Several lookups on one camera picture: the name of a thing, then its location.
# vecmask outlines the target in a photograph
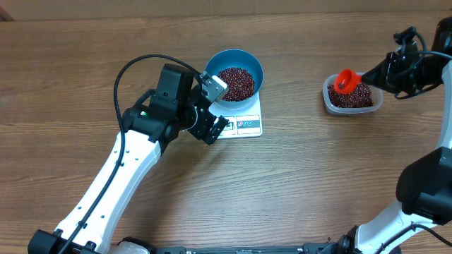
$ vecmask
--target blue bowl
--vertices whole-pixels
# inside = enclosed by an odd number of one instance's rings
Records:
[[[253,79],[256,82],[254,94],[250,98],[240,102],[226,102],[225,100],[219,102],[219,104],[225,107],[236,108],[248,104],[248,102],[257,98],[256,95],[261,89],[263,82],[263,68],[261,63],[259,63],[259,60],[252,54],[241,49],[228,49],[212,57],[207,63],[206,71],[211,75],[218,75],[220,71],[230,67],[244,68],[252,74]]]

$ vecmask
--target clear plastic container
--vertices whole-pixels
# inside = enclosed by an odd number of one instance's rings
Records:
[[[333,115],[361,114],[376,111],[383,104],[383,91],[370,85],[369,87],[371,90],[371,98],[372,101],[374,101],[374,106],[351,109],[344,109],[334,106],[330,101],[330,96],[328,95],[328,86],[334,84],[334,81],[337,76],[338,74],[331,75],[329,78],[325,80],[325,83],[323,84],[323,100],[325,101],[325,108],[328,113]]]

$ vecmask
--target wood surface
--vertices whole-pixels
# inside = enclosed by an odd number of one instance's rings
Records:
[[[114,234],[157,246],[289,246],[337,241],[395,199],[401,171],[438,140],[444,89],[377,112],[326,113],[321,88],[344,68],[367,71],[415,25],[430,45],[451,12],[330,13],[0,23],[0,253],[25,253],[53,231],[104,164],[118,132],[113,83],[149,53],[202,70],[215,53],[261,61],[263,136],[207,146],[183,133],[144,178]],[[132,66],[130,107],[165,61]],[[452,239],[450,225],[436,229]],[[450,253],[421,233],[404,253]]]
[[[8,20],[448,11],[450,0],[0,0]]]

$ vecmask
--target bowl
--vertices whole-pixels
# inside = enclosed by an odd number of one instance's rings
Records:
[[[333,115],[352,115],[352,114],[361,114],[367,112],[376,111],[383,104],[383,91],[374,86],[369,86],[371,90],[371,98],[374,101],[374,106],[372,107],[362,107],[362,108],[340,108],[334,106],[330,101],[330,96],[328,95],[328,86],[334,84],[334,80],[338,77],[339,74],[331,75],[329,78],[325,80],[323,84],[323,100],[325,101],[326,111]]]
[[[218,75],[220,71],[231,67],[243,68],[252,74],[255,81],[254,94],[240,102],[220,100],[217,103],[226,109],[243,109],[258,99],[257,94],[263,83],[263,68],[259,60],[249,52],[241,49],[228,49],[213,56],[207,63],[206,71],[211,75]]]

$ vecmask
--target kitchen scale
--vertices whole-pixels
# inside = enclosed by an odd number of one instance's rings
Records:
[[[262,136],[262,113],[259,93],[257,92],[249,99],[249,102],[236,109],[226,107],[222,104],[224,101],[215,102],[210,106],[209,111],[212,114],[224,116],[229,120],[228,125],[218,136],[218,139]]]

